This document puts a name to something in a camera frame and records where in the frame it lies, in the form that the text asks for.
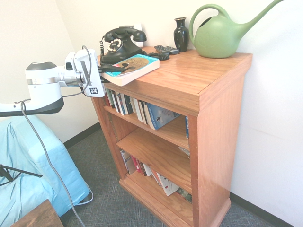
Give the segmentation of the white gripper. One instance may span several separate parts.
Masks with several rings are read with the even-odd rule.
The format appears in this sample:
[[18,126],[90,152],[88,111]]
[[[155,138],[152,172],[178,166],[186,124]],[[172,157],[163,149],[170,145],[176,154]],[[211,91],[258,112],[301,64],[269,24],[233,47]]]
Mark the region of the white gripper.
[[125,68],[113,65],[98,66],[96,52],[90,48],[82,48],[74,57],[76,71],[80,74],[79,82],[82,84],[84,94],[88,97],[103,97],[105,95],[104,83],[110,83],[100,78],[99,72],[125,72]]

